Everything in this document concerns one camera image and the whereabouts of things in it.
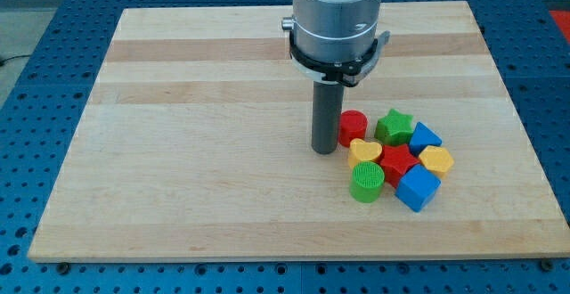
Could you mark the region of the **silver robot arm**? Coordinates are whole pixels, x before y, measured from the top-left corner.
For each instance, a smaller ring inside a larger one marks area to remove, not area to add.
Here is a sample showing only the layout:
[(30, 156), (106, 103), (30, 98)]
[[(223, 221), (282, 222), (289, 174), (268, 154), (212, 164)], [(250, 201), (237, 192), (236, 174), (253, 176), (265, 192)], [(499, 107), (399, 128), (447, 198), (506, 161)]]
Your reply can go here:
[(321, 62), (347, 62), (374, 42), (381, 0), (292, 0), (281, 28), (304, 55)]

